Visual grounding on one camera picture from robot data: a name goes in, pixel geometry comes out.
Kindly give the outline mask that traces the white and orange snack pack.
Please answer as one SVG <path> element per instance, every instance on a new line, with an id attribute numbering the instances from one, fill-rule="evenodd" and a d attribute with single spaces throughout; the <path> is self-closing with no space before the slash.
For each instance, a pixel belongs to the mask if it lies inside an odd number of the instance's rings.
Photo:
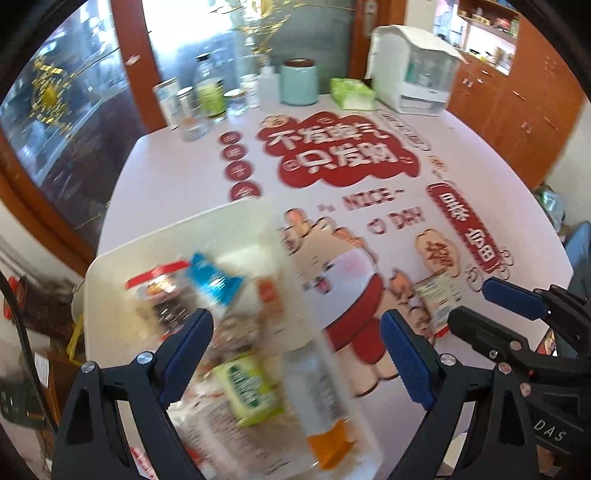
<path id="1" fill-rule="evenodd" d="M 283 354 L 283 389 L 318 467 L 335 469 L 353 448 L 345 408 L 315 342 Z"/>

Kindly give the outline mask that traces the green snack packet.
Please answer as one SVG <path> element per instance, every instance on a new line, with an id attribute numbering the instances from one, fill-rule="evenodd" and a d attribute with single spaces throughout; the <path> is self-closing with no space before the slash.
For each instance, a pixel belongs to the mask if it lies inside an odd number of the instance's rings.
<path id="1" fill-rule="evenodd" d="M 212 370 L 215 381 L 228 397 L 236 426 L 250 427 L 283 414 L 283 401 L 266 379 L 253 355 L 222 363 Z"/>

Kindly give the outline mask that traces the red label dark snack bag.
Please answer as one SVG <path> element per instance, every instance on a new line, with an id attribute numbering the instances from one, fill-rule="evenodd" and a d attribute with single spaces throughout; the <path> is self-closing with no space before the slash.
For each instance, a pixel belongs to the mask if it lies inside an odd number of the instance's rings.
<path id="1" fill-rule="evenodd" d="M 179 330 L 197 309 L 197 293 L 188 278 L 189 262 L 161 264 L 129 278 L 126 295 L 138 315 L 158 326 L 163 336 Z"/>

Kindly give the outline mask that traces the white and blue snack pack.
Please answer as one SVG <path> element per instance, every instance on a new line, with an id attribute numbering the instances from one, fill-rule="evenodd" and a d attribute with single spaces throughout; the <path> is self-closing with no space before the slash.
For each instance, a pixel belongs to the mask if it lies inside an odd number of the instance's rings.
<path id="1" fill-rule="evenodd" d="M 229 274 L 200 252 L 190 259 L 187 276 L 209 303 L 224 308 L 231 305 L 245 283 L 245 277 Z"/>

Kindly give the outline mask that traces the clear bag nut snacks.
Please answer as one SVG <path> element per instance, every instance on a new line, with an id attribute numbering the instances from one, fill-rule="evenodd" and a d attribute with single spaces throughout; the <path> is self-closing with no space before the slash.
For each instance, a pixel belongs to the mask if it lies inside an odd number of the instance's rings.
<path id="1" fill-rule="evenodd" d="M 263 348 L 266 324 L 267 316 L 263 313 L 238 313 L 214 318 L 211 343 L 201 362 L 212 369 L 242 355 L 259 351 Z"/>

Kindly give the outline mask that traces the red cartoon snack pack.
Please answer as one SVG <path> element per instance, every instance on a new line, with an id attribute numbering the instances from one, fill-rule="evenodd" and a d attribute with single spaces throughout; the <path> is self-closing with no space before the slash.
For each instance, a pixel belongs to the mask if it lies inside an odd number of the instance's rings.
<path id="1" fill-rule="evenodd" d="M 130 452 L 139 475 L 149 480 L 157 480 L 158 477 L 147 456 L 137 447 L 131 447 Z"/>

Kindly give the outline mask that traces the pink printed table mat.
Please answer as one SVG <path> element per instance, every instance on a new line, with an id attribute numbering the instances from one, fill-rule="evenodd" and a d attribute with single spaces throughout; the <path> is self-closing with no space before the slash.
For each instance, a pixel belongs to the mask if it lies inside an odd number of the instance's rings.
<path id="1" fill-rule="evenodd" d="M 308 107 L 253 109 L 185 142 L 161 129 L 132 148 L 99 241 L 111 251 L 233 200 L 273 208 L 297 283 L 331 335 L 386 456 L 386 477 L 416 433 L 413 403 L 378 338 L 390 308 L 424 320 L 413 287 L 449 273 L 469 308 L 537 346 L 546 325 L 487 301 L 489 277 L 567 286 L 573 269 L 528 187 L 454 115 Z"/>

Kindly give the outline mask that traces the white water dispenser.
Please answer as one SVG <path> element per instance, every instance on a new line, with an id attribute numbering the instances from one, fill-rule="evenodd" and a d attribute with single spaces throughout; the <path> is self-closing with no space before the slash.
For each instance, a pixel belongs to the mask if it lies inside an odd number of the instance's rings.
<path id="1" fill-rule="evenodd" d="M 370 36 L 365 78 L 377 100 L 407 115 L 438 116 L 448 106 L 463 55 L 430 31 L 380 26 Z"/>

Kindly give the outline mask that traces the green tissue pack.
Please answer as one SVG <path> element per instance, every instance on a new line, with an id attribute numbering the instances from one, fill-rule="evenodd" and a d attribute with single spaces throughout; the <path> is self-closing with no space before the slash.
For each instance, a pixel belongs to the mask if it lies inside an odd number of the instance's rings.
<path id="1" fill-rule="evenodd" d="M 342 110 L 374 111 L 376 109 L 375 92 L 361 80 L 332 78 L 331 96 Z"/>

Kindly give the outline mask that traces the drinking glass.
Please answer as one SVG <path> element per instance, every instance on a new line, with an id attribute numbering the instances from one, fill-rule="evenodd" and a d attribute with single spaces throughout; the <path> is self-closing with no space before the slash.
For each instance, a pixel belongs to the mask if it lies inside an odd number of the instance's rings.
<path id="1" fill-rule="evenodd" d="M 179 118 L 180 135 L 183 141 L 193 142 L 204 137 L 208 131 L 208 123 L 200 114 L 182 115 Z"/>

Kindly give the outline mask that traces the white squeeze bottle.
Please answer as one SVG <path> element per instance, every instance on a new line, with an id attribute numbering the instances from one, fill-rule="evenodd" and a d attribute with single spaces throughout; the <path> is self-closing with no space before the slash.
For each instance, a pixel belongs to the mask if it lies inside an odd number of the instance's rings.
<path id="1" fill-rule="evenodd" d="M 260 69 L 257 87 L 259 108 L 266 112 L 276 110 L 280 105 L 280 74 L 276 73 L 273 66 L 263 66 Z"/>

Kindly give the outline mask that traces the small glass jar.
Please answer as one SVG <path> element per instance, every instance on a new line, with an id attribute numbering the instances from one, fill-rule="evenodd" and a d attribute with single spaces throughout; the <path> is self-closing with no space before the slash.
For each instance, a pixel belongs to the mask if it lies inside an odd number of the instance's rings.
<path id="1" fill-rule="evenodd" d="M 246 112 L 245 91 L 242 89 L 235 88 L 228 90 L 224 93 L 223 97 L 228 116 L 239 116 Z"/>

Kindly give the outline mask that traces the silver metal tin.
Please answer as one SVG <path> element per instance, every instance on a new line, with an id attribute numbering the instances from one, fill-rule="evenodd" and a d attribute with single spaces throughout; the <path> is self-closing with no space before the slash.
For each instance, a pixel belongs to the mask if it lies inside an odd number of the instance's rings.
<path id="1" fill-rule="evenodd" d="M 178 104 L 179 115 L 182 118 L 190 118 L 193 116 L 195 106 L 193 88 L 191 86 L 179 89 L 176 92 L 176 101 Z"/>

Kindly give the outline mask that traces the white carton box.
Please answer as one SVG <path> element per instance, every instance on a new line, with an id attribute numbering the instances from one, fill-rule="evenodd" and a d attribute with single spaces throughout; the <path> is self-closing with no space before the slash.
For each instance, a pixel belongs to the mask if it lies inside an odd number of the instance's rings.
<path id="1" fill-rule="evenodd" d="M 160 112 L 169 130 L 175 130 L 178 127 L 176 118 L 176 93 L 178 90 L 179 83 L 176 77 L 171 77 L 152 87 Z"/>

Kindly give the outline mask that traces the clear bottle green label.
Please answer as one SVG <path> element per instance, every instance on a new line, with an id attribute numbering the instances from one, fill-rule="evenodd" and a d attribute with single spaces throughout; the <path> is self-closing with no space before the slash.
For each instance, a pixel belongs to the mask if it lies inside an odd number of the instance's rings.
<path id="1" fill-rule="evenodd" d="M 209 52 L 198 55 L 193 86 L 204 115 L 214 123 L 226 117 L 226 105 L 223 97 L 223 78 L 214 65 Z"/>

